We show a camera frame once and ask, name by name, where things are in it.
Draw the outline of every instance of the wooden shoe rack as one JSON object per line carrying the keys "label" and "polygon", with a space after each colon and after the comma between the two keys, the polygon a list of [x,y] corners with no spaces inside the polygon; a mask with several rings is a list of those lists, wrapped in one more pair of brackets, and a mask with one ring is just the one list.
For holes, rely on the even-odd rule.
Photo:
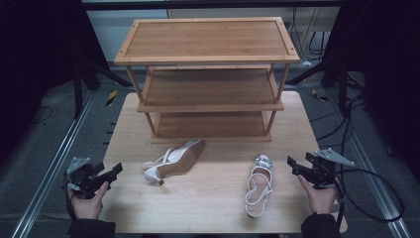
{"label": "wooden shoe rack", "polygon": [[[271,141],[299,57],[281,18],[135,20],[115,58],[139,96],[152,143]],[[283,63],[277,85],[273,67]],[[143,91],[132,65],[143,65]]]}

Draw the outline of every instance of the wooden tabletop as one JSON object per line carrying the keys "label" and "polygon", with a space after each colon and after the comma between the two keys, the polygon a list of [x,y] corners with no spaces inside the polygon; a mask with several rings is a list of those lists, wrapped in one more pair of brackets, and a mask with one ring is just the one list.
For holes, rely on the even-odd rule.
{"label": "wooden tabletop", "polygon": [[[184,175],[148,183],[142,163],[154,161],[179,144],[151,144],[151,131],[139,98],[127,96],[108,151],[106,170],[118,163],[124,170],[104,197],[101,219],[117,223],[118,233],[296,233],[311,213],[306,193],[286,158],[309,167],[306,152],[318,149],[297,92],[284,91],[285,110],[273,124],[272,142],[207,143],[194,167]],[[245,211],[247,181],[255,157],[273,162],[273,192],[260,218]],[[347,229],[346,220],[342,231]]]}
{"label": "wooden tabletop", "polygon": [[280,17],[135,20],[115,64],[299,62]]}

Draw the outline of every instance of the human hand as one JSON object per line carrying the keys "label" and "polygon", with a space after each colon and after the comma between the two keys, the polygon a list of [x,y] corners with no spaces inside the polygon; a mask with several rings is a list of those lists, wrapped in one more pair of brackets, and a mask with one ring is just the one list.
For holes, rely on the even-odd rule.
{"label": "human hand", "polygon": [[76,195],[73,189],[67,188],[68,198],[74,209],[77,219],[98,219],[102,211],[102,197],[108,190],[109,182],[105,181],[91,199],[84,199],[83,196]]}
{"label": "human hand", "polygon": [[305,179],[304,176],[297,176],[300,184],[306,190],[309,200],[309,206],[312,212],[318,214],[331,213],[333,210],[334,200],[336,199],[337,191],[335,188],[315,189]]}

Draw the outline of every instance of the gray carpet floor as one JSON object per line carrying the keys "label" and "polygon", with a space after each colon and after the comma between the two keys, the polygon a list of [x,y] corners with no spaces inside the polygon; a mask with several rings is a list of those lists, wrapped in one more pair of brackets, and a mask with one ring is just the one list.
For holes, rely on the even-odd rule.
{"label": "gray carpet floor", "polygon": [[[298,75],[300,72],[299,68],[292,69],[289,78],[293,78],[293,75]],[[128,78],[124,72],[121,72],[121,75]],[[338,88],[323,88],[320,84],[321,76],[322,73],[317,73],[297,85],[287,85],[285,88],[285,90],[299,92],[317,138],[331,132],[341,122],[341,114],[335,105]],[[53,185],[48,190],[47,198],[41,204],[40,215],[34,222],[28,237],[66,237],[65,233],[70,221],[66,215],[61,175],[73,157],[89,157],[94,164],[102,161],[125,96],[134,92],[133,87],[123,87],[102,75],[99,75],[99,78],[101,86],[98,90],[83,89],[84,97],[92,96],[92,102],[80,130],[72,141],[68,152],[65,153],[65,160],[59,169],[59,175],[56,178],[50,178],[53,180]],[[312,94],[312,89],[316,89],[319,97],[327,97],[328,101],[315,97]],[[112,105],[107,106],[106,102],[112,90],[117,90],[117,95]],[[351,98],[360,94],[357,90],[350,88],[348,90]],[[48,91],[33,123],[13,149],[7,163],[0,169],[0,237],[11,237],[13,234],[19,218],[30,205],[53,158],[60,150],[61,142],[73,123],[73,114],[72,82]],[[388,154],[387,145],[378,133],[369,112],[364,110],[363,104],[352,110],[352,128],[352,137],[345,144],[344,156],[360,165],[360,152],[355,149],[354,143],[356,141],[362,145],[363,151],[375,171],[385,177],[402,197],[406,206],[402,221],[409,234],[411,237],[420,237],[420,187],[418,181],[403,161]],[[336,152],[340,152],[341,146],[335,145],[341,143],[343,134],[344,127],[331,137],[318,141],[318,144],[321,148],[331,147]],[[349,196],[356,204],[367,212],[382,217],[381,208],[377,202],[378,198],[373,195],[372,187],[368,183],[368,176],[350,173],[346,174],[345,178]],[[367,217],[352,204],[346,207],[345,217],[349,229],[343,233],[342,237],[399,237],[392,233],[391,225]],[[291,238],[301,237],[300,234],[285,235]],[[141,234],[117,234],[117,237],[141,237]],[[187,236],[166,234],[159,235],[159,237]],[[259,236],[232,234],[220,237]]]}

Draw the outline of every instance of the black sleeve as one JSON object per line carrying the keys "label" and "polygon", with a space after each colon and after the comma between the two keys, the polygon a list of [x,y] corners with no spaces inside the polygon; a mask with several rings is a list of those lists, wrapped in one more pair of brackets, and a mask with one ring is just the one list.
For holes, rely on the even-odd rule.
{"label": "black sleeve", "polygon": [[336,219],[331,214],[313,213],[300,226],[304,238],[340,238]]}
{"label": "black sleeve", "polygon": [[67,235],[71,238],[114,238],[115,223],[94,219],[77,219],[71,222]]}

